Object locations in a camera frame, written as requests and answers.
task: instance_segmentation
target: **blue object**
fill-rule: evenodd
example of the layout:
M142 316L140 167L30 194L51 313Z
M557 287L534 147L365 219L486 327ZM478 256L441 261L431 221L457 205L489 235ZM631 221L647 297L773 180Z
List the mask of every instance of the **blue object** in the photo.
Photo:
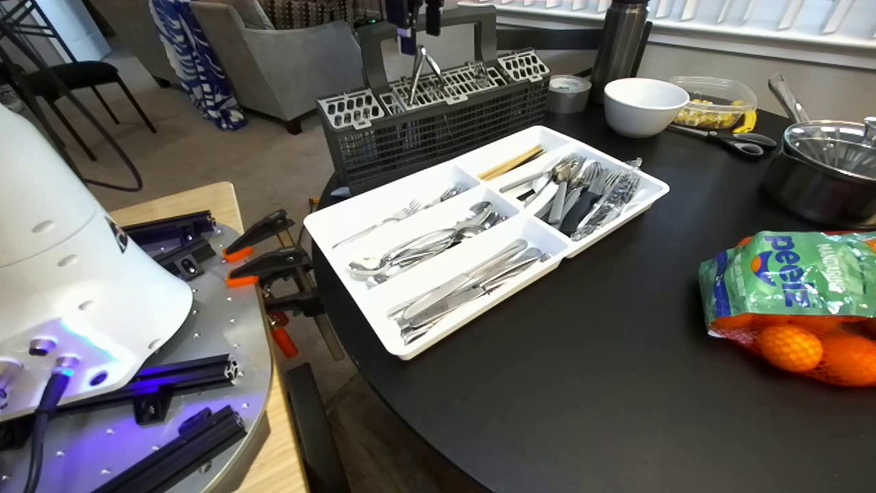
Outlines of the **blue object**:
M246 126L229 74L205 38L189 0L151 0L153 22L168 46L171 67L197 109L222 131Z

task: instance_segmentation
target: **white robot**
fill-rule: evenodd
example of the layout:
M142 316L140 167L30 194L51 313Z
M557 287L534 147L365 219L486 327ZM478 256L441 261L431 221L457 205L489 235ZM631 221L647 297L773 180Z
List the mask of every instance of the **white robot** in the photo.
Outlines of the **white robot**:
M0 104L0 421L127 386L186 320L192 287L157 265L55 147Z

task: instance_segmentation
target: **white bowl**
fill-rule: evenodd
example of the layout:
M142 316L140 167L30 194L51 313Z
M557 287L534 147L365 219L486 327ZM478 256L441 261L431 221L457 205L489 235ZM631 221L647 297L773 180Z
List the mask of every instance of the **white bowl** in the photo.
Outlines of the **white bowl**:
M624 137L656 137L687 108L690 94L664 79L627 76L606 86L606 121Z

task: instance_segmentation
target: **bag of oranges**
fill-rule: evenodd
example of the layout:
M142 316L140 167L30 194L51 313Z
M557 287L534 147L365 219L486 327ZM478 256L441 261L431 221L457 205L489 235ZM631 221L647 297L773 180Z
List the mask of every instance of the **bag of oranges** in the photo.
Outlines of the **bag of oranges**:
M765 231L702 264L710 334L836 386L876 386L876 234Z

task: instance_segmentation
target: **cable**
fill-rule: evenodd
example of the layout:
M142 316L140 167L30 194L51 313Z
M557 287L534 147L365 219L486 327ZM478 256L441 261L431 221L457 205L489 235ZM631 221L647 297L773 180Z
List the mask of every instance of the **cable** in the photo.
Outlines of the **cable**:
M30 432L30 465L27 465L27 482L25 493L36 493L41 472L44 472L44 446L46 446L46 431L51 431L51 413L59 408L66 386L71 384L77 358L59 358L53 379L46 382L46 390L36 406L33 417L33 432Z

